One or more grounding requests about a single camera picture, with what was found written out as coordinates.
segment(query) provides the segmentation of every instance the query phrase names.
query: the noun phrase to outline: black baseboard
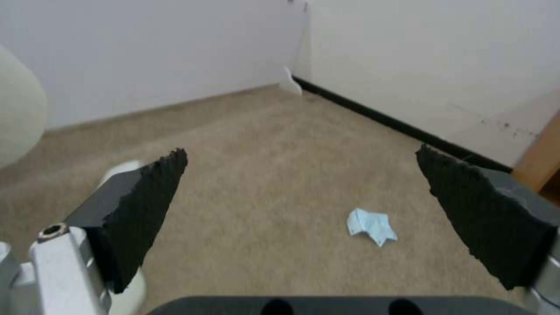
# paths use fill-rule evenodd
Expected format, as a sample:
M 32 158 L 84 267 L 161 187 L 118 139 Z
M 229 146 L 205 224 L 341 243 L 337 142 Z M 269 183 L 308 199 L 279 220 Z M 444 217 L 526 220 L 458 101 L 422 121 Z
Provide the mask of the black baseboard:
M 300 84 L 302 89 L 310 93 L 320 95 L 342 107 L 348 108 L 353 112 L 369 117 L 377 121 L 378 123 L 384 124 L 387 127 L 395 129 L 398 132 L 404 133 L 407 136 L 416 138 L 460 160 L 464 160 L 466 162 L 469 162 L 479 167 L 483 167 L 487 169 L 495 169 L 502 172 L 511 173 L 512 169 L 509 166 L 505 166 L 501 163 L 498 163 L 494 160 L 484 157 L 478 153 L 472 152 L 468 149 L 465 149 L 451 142 L 447 142 L 439 137 L 436 137 L 430 133 L 422 131 L 407 123 L 401 122 L 393 117 L 380 113 L 375 109 L 365 107 L 362 104 L 359 104 L 355 101 L 351 101 L 343 96 L 325 90 L 322 87 L 318 87 L 298 77 L 293 77 L 293 79 Z

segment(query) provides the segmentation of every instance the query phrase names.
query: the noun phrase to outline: white cylindrical object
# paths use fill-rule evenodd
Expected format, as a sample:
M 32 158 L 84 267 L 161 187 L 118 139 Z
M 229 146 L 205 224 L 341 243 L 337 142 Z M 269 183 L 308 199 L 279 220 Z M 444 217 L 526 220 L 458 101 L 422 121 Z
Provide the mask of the white cylindrical object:
M 0 45 L 0 168 L 37 144 L 46 119 L 46 94 L 41 83 Z

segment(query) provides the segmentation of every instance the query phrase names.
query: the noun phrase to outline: crumpled blue paper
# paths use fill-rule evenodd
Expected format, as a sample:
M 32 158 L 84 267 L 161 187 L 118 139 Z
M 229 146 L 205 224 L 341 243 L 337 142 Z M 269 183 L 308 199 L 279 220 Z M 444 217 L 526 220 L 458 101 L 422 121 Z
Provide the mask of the crumpled blue paper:
M 387 214 L 367 212 L 364 209 L 356 208 L 348 216 L 346 224 L 350 235 L 366 232 L 379 247 L 383 246 L 388 239 L 398 240 L 389 225 Z

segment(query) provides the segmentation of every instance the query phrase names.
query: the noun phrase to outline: carpet floor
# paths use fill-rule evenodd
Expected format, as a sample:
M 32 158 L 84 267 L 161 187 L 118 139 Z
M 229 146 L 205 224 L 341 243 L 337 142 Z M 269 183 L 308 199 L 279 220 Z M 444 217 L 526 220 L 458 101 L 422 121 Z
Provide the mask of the carpet floor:
M 144 262 L 147 312 L 186 295 L 478 295 L 519 303 L 429 193 L 420 143 L 319 96 L 238 92 L 47 133 L 0 170 L 0 239 L 27 260 L 106 170 L 184 147 L 189 166 Z M 382 248 L 351 237 L 384 212 Z

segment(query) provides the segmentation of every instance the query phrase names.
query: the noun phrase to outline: wooden furniture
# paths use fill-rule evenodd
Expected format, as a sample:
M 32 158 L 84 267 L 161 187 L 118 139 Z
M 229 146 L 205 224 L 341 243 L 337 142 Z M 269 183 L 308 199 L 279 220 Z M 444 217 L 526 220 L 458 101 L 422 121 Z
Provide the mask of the wooden furniture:
M 527 150 L 511 175 L 560 206 L 560 112 Z

